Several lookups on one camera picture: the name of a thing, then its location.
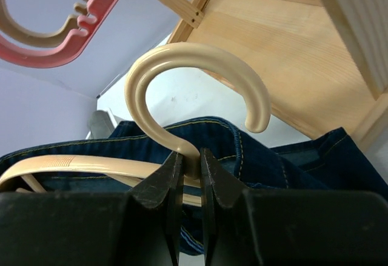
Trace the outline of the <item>beige hanger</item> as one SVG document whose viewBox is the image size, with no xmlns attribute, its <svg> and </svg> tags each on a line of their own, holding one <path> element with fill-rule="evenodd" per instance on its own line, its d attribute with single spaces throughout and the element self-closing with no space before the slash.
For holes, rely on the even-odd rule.
<svg viewBox="0 0 388 266">
<path fill-rule="evenodd" d="M 88 15 L 87 7 L 81 3 L 75 3 L 74 9 L 79 15 Z M 63 42 L 72 29 L 78 29 L 78 15 L 69 15 L 62 27 L 51 33 L 33 32 L 19 25 L 8 11 L 6 0 L 1 0 L 1 31 L 12 39 L 33 47 L 51 48 L 57 47 Z"/>
<path fill-rule="evenodd" d="M 248 131 L 264 131 L 270 120 L 269 94 L 261 78 L 244 61 L 220 48 L 196 43 L 173 43 L 155 48 L 141 56 L 131 67 L 125 82 L 125 101 L 140 129 L 152 140 L 184 157 L 185 185 L 198 188 L 199 150 L 183 138 L 162 128 L 151 116 L 146 104 L 146 91 L 151 81 L 166 70 L 195 67 L 212 70 L 230 81 L 243 96 L 247 107 L 245 126 Z M 1 190 L 13 179 L 20 178 L 27 188 L 21 193 L 44 193 L 35 173 L 67 173 L 72 181 L 113 181 L 115 186 L 135 187 L 149 177 L 159 164 L 123 158 L 86 155 L 43 155 L 27 158 L 12 165 L 1 175 Z"/>
</svg>

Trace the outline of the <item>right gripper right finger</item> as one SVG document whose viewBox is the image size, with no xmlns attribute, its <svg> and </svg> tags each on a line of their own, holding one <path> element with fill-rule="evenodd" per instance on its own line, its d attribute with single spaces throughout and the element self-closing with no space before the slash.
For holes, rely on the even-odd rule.
<svg viewBox="0 0 388 266">
<path fill-rule="evenodd" d="M 201 150 L 206 265 L 386 265 L 387 202 L 366 191 L 251 189 Z"/>
</svg>

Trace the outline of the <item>dark blue denim skirt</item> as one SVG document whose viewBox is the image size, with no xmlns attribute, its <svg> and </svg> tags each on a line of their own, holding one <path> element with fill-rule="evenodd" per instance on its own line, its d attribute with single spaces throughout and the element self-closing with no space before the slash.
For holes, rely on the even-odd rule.
<svg viewBox="0 0 388 266">
<path fill-rule="evenodd" d="M 171 134 L 208 148 L 222 167 L 254 189 L 372 191 L 387 196 L 387 184 L 345 129 L 318 139 L 268 148 L 229 121 L 215 116 L 167 126 Z M 122 121 L 105 139 L 45 144 L 9 153 L 1 171 L 43 155 L 87 155 L 162 164 L 170 150 L 150 139 L 133 121 Z"/>
</svg>

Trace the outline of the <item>pink plastic hanger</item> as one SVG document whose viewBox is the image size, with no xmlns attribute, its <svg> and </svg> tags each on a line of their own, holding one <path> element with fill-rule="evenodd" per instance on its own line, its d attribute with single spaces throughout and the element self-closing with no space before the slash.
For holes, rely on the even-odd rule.
<svg viewBox="0 0 388 266">
<path fill-rule="evenodd" d="M 78 28 L 69 31 L 60 45 L 49 50 L 30 50 L 1 37 L 1 59 L 31 68 L 54 68 L 75 60 L 86 48 L 118 0 L 88 0 L 88 15 L 79 15 Z"/>
</svg>

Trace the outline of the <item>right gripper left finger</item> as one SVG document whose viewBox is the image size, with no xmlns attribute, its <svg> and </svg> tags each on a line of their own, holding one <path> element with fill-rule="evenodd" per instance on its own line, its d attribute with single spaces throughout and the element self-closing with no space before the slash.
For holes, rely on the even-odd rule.
<svg viewBox="0 0 388 266">
<path fill-rule="evenodd" d="M 183 157 L 163 164 L 78 155 L 17 162 L 1 175 L 2 265 L 178 265 Z M 37 173 L 98 173 L 116 193 L 47 192 Z"/>
</svg>

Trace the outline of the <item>beige hanger front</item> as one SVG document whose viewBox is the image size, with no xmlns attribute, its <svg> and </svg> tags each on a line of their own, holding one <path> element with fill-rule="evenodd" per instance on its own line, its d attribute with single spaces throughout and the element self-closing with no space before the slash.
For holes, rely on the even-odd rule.
<svg viewBox="0 0 388 266">
<path fill-rule="evenodd" d="M 81 3 L 75 3 L 74 9 L 79 15 L 88 15 L 87 7 Z M 62 27 L 51 33 L 33 32 L 19 25 L 8 11 L 6 0 L 1 0 L 1 31 L 12 39 L 33 47 L 51 48 L 57 47 L 63 42 L 72 29 L 78 29 L 78 15 L 69 15 Z"/>
</svg>

